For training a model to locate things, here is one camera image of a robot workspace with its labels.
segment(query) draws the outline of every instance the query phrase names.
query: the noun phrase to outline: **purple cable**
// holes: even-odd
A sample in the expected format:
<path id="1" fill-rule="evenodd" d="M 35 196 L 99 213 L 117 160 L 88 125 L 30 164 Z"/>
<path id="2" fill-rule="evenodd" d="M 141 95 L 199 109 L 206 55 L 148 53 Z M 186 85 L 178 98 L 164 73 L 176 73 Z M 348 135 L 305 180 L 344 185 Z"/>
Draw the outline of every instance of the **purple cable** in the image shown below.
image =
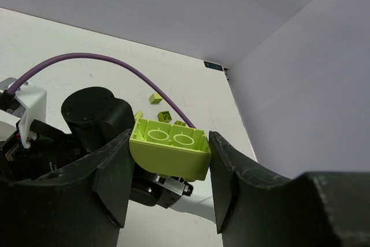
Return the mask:
<path id="1" fill-rule="evenodd" d="M 59 56 L 55 56 L 53 58 L 47 59 L 44 62 L 41 62 L 40 64 L 34 66 L 32 69 L 30 69 L 28 72 L 23 74 L 20 78 L 17 79 L 11 85 L 11 87 L 7 90 L 9 94 L 15 94 L 18 88 L 22 86 L 26 81 L 28 81 L 31 77 L 36 75 L 38 72 L 42 71 L 43 69 L 47 68 L 48 66 L 51 66 L 55 63 L 58 63 L 60 61 L 64 60 L 69 60 L 69 59 L 77 59 L 77 58 L 88 58 L 88 59 L 96 59 L 96 60 L 102 60 L 106 62 L 110 62 L 113 64 L 116 64 L 118 66 L 124 67 L 125 69 L 128 69 L 130 72 L 134 73 L 138 77 L 140 77 L 146 84 L 148 84 L 151 88 L 154 89 L 161 97 L 163 97 L 164 100 L 173 108 L 173 110 L 176 111 L 176 113 L 184 120 L 184 122 L 192 128 L 195 128 L 193 123 L 188 119 L 188 117 L 185 116 L 185 114 L 180 110 L 180 108 L 177 107 L 177 105 L 171 101 L 171 99 L 161 90 L 158 88 L 157 85 L 155 85 L 150 79 L 148 79 L 145 75 L 143 75 L 141 72 L 139 72 L 137 69 L 134 67 L 126 64 L 125 62 L 122 62 L 118 59 L 109 57 L 109 56 L 104 56 L 100 54 L 94 54 L 94 53 L 67 53 L 67 54 L 62 54 Z"/>

